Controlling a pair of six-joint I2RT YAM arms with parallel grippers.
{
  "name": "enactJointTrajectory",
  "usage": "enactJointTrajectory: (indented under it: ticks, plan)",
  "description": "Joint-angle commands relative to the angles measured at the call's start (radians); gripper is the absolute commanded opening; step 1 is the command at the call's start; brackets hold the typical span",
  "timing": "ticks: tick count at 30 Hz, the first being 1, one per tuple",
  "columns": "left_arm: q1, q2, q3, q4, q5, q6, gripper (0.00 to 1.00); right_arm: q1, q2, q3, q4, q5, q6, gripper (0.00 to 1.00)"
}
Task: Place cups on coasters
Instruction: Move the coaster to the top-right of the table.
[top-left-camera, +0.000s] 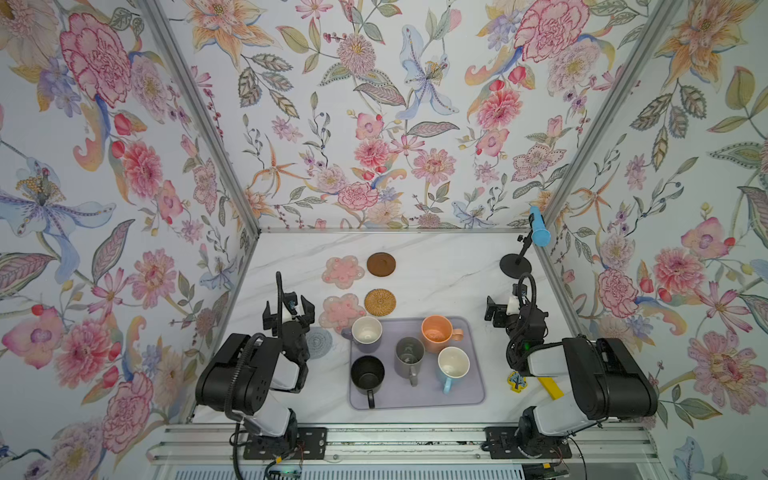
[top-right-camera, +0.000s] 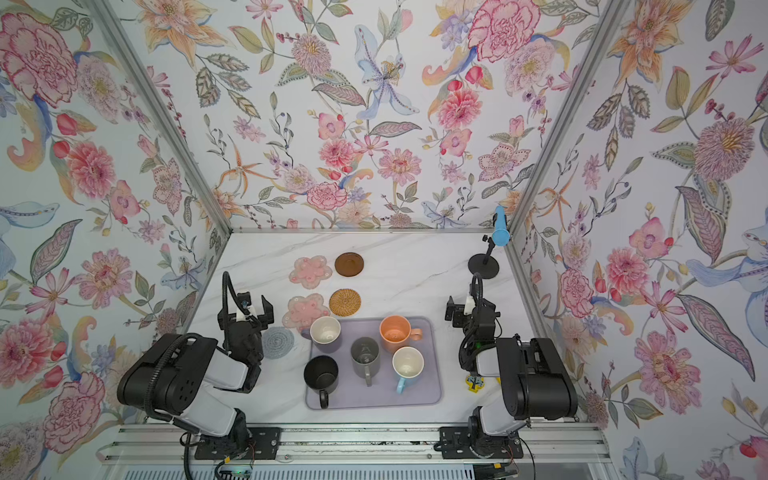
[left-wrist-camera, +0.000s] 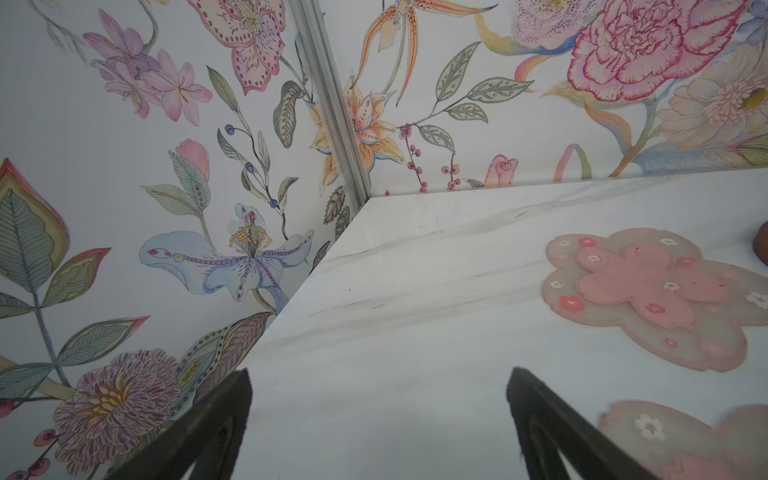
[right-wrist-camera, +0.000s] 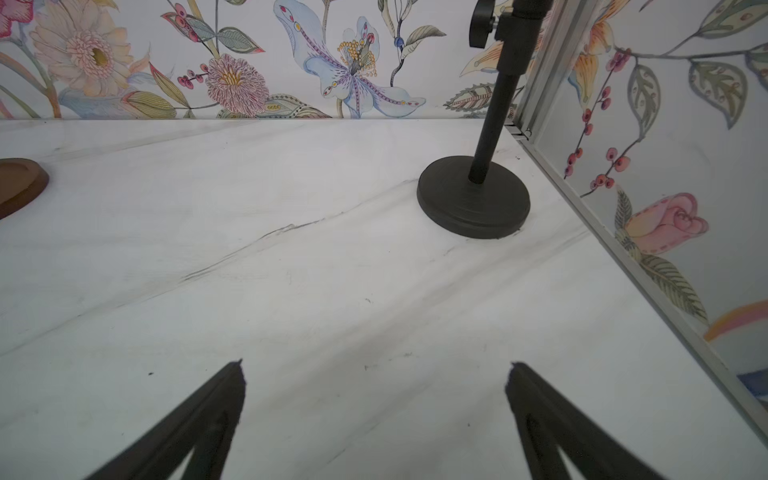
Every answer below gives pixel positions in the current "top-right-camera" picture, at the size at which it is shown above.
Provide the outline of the grey knitted round coaster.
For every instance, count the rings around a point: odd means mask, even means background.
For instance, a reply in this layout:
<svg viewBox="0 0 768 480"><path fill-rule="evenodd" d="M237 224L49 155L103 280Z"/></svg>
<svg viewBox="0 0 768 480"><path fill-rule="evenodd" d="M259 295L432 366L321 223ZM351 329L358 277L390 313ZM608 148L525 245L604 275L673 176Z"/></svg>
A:
<svg viewBox="0 0 768 480"><path fill-rule="evenodd" d="M285 357L294 347L294 334L284 327L272 327L262 334L264 357L277 360Z"/></svg>

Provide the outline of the pink flower coaster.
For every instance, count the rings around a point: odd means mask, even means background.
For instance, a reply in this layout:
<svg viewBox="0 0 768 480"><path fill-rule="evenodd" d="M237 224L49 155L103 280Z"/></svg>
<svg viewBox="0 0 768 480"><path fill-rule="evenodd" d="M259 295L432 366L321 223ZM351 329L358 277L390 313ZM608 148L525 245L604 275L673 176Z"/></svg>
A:
<svg viewBox="0 0 768 480"><path fill-rule="evenodd" d="M312 290L332 275L333 270L324 256L301 257L294 262L293 270L289 274L289 281L301 285L307 290Z"/></svg>
<svg viewBox="0 0 768 480"><path fill-rule="evenodd" d="M313 293L296 296L288 301L282 324L285 328L293 328L301 333L309 329L315 320L329 316L330 313L322 295Z"/></svg>

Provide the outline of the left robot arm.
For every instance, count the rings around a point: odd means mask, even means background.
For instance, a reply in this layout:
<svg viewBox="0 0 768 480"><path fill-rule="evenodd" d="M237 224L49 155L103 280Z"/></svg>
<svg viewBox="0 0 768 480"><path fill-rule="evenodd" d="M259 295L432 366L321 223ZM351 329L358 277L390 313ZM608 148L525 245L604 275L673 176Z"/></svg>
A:
<svg viewBox="0 0 768 480"><path fill-rule="evenodd" d="M253 314L250 297L236 296L239 313L219 311L224 333L220 345L196 333L165 334L123 374L117 387L120 404L147 417L171 423L224 457L258 452L258 437L244 412L208 389L247 394L261 374L262 332L274 323L274 307L262 298L263 312Z"/></svg>

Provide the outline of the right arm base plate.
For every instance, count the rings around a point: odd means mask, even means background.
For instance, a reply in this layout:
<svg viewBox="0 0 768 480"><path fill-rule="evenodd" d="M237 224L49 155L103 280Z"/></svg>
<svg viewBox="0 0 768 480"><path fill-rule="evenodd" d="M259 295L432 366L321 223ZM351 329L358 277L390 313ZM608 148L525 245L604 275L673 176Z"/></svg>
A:
<svg viewBox="0 0 768 480"><path fill-rule="evenodd" d="M522 459L522 441L517 433L491 436L470 427L443 426L433 449L446 460Z"/></svg>

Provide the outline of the brown wooden coaster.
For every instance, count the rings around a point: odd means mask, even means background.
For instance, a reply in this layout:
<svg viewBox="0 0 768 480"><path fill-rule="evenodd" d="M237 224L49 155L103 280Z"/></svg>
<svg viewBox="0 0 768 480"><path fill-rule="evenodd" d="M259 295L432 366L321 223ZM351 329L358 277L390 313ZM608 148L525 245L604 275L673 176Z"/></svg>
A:
<svg viewBox="0 0 768 480"><path fill-rule="evenodd" d="M364 265L363 257L355 252L342 253L334 262L336 272L344 277L359 275L363 271Z"/></svg>

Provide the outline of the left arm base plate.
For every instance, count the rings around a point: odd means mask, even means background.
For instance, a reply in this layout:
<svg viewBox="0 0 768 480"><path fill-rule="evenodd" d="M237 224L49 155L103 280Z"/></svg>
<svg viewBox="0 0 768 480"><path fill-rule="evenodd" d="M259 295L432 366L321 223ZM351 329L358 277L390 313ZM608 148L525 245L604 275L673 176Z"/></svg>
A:
<svg viewBox="0 0 768 480"><path fill-rule="evenodd" d="M282 429L279 427L249 427L248 434L235 432L228 437L203 435L195 447L195 460L221 461L245 459L249 461L275 460L280 446Z"/></svg>

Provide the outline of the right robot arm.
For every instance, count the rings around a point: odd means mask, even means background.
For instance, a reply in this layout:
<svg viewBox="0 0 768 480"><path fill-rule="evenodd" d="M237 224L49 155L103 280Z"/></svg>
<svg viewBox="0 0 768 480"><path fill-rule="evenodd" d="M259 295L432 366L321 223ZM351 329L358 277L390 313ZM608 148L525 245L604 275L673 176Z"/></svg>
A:
<svg viewBox="0 0 768 480"><path fill-rule="evenodd" d="M554 342L501 337L499 317L495 304L483 298L447 301L445 320L464 334L460 368L475 379L499 380L501 394L475 407L465 426L439 429L434 450L444 459L521 459L519 431L532 419L555 421L577 413L577 393Z"/></svg>

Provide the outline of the woven rattan coaster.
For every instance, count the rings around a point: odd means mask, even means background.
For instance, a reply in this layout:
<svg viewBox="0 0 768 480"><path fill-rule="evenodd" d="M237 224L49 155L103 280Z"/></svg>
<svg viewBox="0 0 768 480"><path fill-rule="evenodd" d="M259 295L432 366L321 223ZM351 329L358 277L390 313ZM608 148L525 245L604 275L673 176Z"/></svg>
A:
<svg viewBox="0 0 768 480"><path fill-rule="evenodd" d="M362 305L361 296L352 289L339 289L329 300L330 310L337 316L349 317L355 314Z"/></svg>

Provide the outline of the purple mug white inside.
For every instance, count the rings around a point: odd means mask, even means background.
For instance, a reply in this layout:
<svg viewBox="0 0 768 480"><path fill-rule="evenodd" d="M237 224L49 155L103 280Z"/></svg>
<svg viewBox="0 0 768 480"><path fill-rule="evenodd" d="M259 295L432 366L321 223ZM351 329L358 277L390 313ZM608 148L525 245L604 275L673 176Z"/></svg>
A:
<svg viewBox="0 0 768 480"><path fill-rule="evenodd" d="M324 353L337 351L342 343L341 323L332 316L324 316L314 320L310 327L302 330L301 335Z"/></svg>

